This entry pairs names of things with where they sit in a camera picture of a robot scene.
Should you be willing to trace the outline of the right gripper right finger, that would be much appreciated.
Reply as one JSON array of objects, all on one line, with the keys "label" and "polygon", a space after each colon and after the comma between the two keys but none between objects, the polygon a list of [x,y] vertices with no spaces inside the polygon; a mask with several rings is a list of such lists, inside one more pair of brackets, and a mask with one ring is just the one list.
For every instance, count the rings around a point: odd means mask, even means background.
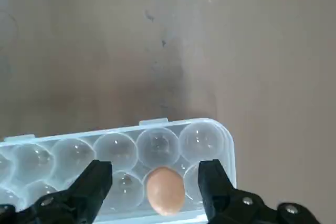
[{"label": "right gripper right finger", "polygon": [[217,159],[199,163],[198,187],[208,223],[319,223],[300,204],[283,202],[271,209],[259,195],[234,188]]}]

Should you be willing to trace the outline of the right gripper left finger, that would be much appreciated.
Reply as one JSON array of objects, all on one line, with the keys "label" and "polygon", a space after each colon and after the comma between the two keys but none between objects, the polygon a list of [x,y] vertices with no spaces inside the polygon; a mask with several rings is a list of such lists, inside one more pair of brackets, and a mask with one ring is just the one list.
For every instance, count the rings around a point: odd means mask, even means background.
[{"label": "right gripper left finger", "polygon": [[2,204],[1,223],[93,223],[111,187],[111,162],[95,159],[68,189],[45,194],[22,211]]}]

